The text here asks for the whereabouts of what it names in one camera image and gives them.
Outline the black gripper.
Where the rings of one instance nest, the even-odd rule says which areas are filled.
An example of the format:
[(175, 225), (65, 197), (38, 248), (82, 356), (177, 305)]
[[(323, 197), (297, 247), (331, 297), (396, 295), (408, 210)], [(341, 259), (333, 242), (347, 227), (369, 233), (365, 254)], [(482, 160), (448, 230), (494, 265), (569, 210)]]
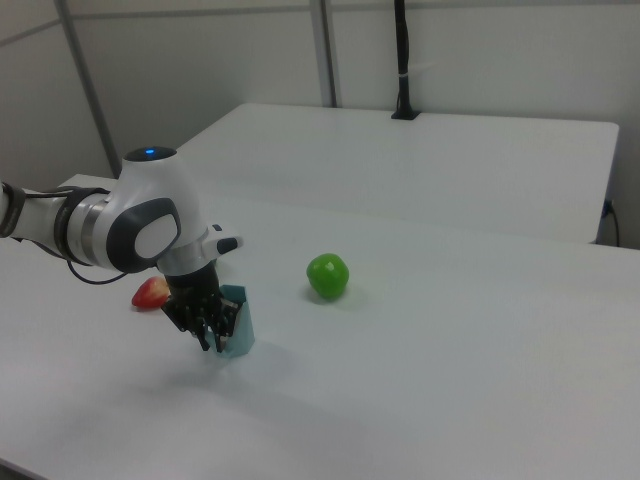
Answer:
[(211, 346), (205, 338), (204, 319), (208, 334), (217, 351), (223, 351), (234, 334), (241, 304), (220, 296), (218, 275), (214, 264), (184, 275), (166, 275), (170, 295), (161, 306), (162, 312), (180, 332), (189, 332), (203, 351)]

